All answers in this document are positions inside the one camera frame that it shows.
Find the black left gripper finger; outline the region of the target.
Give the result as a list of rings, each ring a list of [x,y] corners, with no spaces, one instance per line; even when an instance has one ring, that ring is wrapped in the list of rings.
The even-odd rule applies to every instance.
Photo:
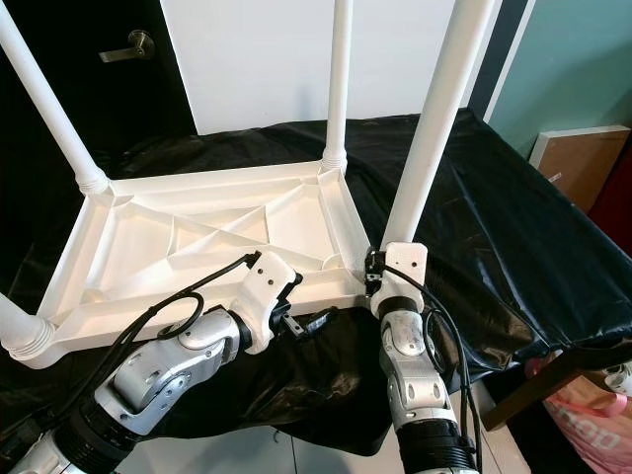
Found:
[[[324,326],[328,325],[330,320],[336,316],[339,308],[329,307],[315,313],[307,313],[294,319],[294,334],[296,339],[312,339],[320,333]]]

